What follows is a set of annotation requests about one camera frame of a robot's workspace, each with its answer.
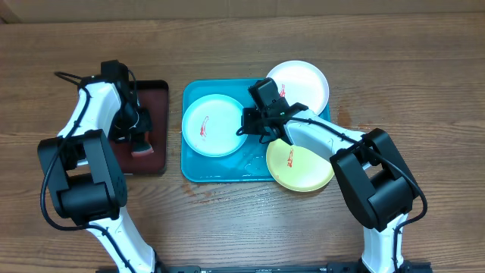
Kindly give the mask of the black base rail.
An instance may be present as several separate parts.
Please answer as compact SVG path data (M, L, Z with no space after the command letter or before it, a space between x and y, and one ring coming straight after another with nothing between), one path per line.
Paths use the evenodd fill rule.
M115 273L117 269L102 268L96 273ZM164 267L161 271L170 273L357 273L369 272L364 264L358 262L329 262L326 265L286 265L281 267L223 267L201 268L195 265ZM433 269L429 262L404 261L400 271L404 273L432 273Z

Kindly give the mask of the white plate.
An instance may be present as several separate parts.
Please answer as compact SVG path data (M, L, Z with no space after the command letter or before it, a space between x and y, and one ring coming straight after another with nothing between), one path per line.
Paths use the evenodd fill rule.
M301 103L320 115L330 98L327 78L313 64L305 61L285 61L267 74L276 84L278 93L289 105Z

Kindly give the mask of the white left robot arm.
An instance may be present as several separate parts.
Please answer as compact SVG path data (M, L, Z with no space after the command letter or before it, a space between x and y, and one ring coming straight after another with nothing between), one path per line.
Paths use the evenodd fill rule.
M98 75L56 76L77 87L70 120L54 138L39 143L44 178L40 210L60 231L86 230L98 238L119 272L163 272L156 252L139 234L127 211L127 183L111 143L132 143L133 155L152 153L152 121L141 107L133 72L104 61Z

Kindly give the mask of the light blue plate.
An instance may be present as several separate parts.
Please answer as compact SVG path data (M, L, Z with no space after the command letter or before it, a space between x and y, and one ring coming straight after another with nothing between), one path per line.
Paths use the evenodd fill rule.
M237 135L243 106L235 99L211 94L195 100L182 120L183 138L191 149L208 157L223 157L238 150L246 135Z

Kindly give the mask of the teal plastic tray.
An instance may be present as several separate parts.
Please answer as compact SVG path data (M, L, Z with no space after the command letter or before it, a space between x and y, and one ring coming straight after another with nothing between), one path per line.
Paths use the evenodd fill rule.
M245 107L254 101L248 88L257 78L196 80L183 92L183 111L197 99L211 94L230 96ZM181 140L180 169L183 175L195 183L229 183L272 181L266 165L266 145L260 144L256 135L248 135L243 145L224 157L208 157L195 152L185 140Z

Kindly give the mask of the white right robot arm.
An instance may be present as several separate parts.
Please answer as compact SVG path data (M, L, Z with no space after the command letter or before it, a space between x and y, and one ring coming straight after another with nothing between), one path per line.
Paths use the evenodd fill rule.
M267 145L271 176L289 190L308 192L335 178L344 201L362 225L365 247L357 262L327 265L328 272L429 272L402 256L404 226L422 219L427 200L390 135L347 130L308 106L289 104L275 81L249 87L255 105L244 108L239 135Z

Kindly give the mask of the black rectangular tray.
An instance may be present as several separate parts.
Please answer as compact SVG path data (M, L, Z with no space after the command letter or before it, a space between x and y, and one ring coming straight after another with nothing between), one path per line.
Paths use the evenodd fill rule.
M146 108L152 121L152 130L145 139L153 152L133 157L131 143L115 143L111 148L125 174L163 174L167 167L167 123L169 110L169 86L164 80L140 80L136 84L142 108Z

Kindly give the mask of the yellow plate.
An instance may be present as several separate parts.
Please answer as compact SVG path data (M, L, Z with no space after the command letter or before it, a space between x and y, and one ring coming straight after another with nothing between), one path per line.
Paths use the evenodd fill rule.
M314 152L278 139L269 143L266 164L281 186L296 192L325 187L333 178L331 164Z

